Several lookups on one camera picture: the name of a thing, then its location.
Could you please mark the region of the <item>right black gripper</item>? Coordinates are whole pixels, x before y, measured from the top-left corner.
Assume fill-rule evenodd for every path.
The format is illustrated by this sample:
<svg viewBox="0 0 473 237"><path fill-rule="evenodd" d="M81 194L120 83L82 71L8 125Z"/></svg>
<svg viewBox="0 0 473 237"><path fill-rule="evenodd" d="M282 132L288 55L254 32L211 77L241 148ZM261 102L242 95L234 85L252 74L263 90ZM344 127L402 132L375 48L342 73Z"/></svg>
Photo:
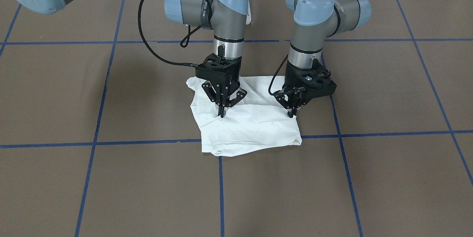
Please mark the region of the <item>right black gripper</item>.
<svg viewBox="0 0 473 237"><path fill-rule="evenodd" d="M201 87L209 100L218 106L218 116L221 118L226 115L228 108L238 104L247 95L246 90L239 88L241 61L242 57L226 58L210 54L195 68L196 77L208 81ZM236 93L235 98L230 99L227 94L222 94L221 88L225 87L230 93Z"/></svg>

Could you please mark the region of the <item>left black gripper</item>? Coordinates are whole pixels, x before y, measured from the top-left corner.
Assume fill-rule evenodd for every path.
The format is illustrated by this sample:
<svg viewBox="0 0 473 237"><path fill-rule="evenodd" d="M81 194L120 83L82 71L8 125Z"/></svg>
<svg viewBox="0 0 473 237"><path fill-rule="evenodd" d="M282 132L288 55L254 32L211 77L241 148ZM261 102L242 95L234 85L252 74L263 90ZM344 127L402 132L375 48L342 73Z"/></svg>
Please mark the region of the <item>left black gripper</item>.
<svg viewBox="0 0 473 237"><path fill-rule="evenodd" d="M277 102L287 109L290 118L297 115L297 111L307 105L311 99L332 95L336 90L336 83L331 80L331 72L315 61L309 69L298 68L287 63L285 71L284 92L276 92Z"/></svg>

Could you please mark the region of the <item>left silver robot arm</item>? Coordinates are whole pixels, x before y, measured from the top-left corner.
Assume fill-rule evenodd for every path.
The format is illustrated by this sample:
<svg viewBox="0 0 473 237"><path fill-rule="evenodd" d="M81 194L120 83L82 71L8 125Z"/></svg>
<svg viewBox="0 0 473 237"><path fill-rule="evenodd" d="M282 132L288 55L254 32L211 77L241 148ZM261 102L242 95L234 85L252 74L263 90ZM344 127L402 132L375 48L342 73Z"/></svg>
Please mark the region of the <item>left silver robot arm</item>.
<svg viewBox="0 0 473 237"><path fill-rule="evenodd" d="M273 95L290 118L311 99L331 95L336 84L320 63L326 38L364 26L369 0L286 0L294 12L294 31L285 57L285 82Z"/></svg>

